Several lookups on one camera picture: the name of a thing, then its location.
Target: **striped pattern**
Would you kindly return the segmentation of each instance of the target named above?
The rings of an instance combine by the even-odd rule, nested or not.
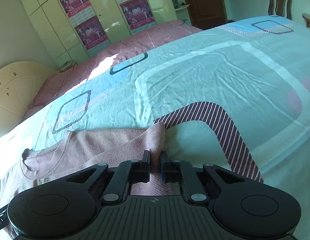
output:
[[[57,126],[58,123],[59,123],[59,118],[60,118],[60,114],[61,114],[61,111],[62,111],[63,107],[64,107],[66,104],[70,103],[71,101],[73,101],[73,100],[75,100],[75,99],[77,99],[77,98],[79,98],[79,97],[81,97],[81,96],[83,96],[83,95],[85,95],[85,94],[87,94],[87,100],[86,100],[86,104],[85,104],[85,107],[84,107],[84,113],[82,114],[82,116],[79,117],[79,118],[77,118],[77,119],[75,119],[73,122],[71,122],[71,123],[69,123],[69,124],[67,124],[67,125],[65,125],[65,126],[63,126],[63,127],[61,127],[61,128],[59,128],[59,129],[56,130],[56,126]],[[56,134],[56,133],[58,133],[58,132],[60,132],[60,131],[62,131],[62,130],[64,130],[64,129],[66,129],[66,128],[69,128],[70,126],[72,126],[73,124],[77,123],[79,120],[82,119],[82,117],[86,114],[86,112],[87,112],[87,110],[88,110],[88,105],[89,105],[89,102],[90,102],[90,99],[91,99],[91,94],[92,94],[92,91],[91,91],[91,90],[87,90],[86,92],[79,94],[78,96],[72,98],[71,100],[67,101],[66,103],[64,103],[64,104],[61,106],[60,111],[59,111],[59,113],[57,114],[57,118],[56,118],[56,121],[55,121],[53,130],[52,130],[52,134]]]
[[[214,131],[233,172],[263,182],[260,172],[234,122],[218,104],[195,102],[154,120],[169,129],[182,122],[203,121]]]

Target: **clothing tag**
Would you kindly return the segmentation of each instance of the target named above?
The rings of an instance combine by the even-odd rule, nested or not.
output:
[[[42,185],[42,184],[45,184],[45,183],[48,183],[48,182],[50,182],[49,178],[44,178],[44,179],[39,179],[38,180],[38,184],[39,185]]]

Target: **cream headboard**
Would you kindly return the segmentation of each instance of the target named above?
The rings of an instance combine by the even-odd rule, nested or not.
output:
[[[0,137],[22,122],[28,104],[54,70],[20,61],[0,69]]]

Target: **poster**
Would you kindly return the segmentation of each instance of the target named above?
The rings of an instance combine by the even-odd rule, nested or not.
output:
[[[87,51],[100,43],[108,41],[108,38],[96,16],[76,26],[75,30]]]
[[[90,57],[110,44],[89,0],[60,0]]]
[[[69,18],[91,6],[89,0],[60,0]]]
[[[129,0],[120,6],[133,33],[155,25],[147,0]]]

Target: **bedsheet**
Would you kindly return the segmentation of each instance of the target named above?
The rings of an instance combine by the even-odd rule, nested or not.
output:
[[[95,58],[89,59],[78,66],[57,73],[50,77],[41,87],[39,93],[28,106],[24,119],[29,118],[44,106],[64,95],[68,90],[91,79],[97,74],[92,71],[100,64],[103,70],[111,68],[127,59],[157,48],[163,44],[176,41],[202,31],[199,28],[189,26],[183,21],[175,20],[156,25],[138,34],[130,36],[122,41],[109,45],[103,49]]]
[[[0,177],[25,148],[51,146],[67,130],[154,122],[165,123],[171,158],[215,163],[293,195],[302,208],[294,235],[310,239],[310,30],[257,17],[121,62],[2,137]]]

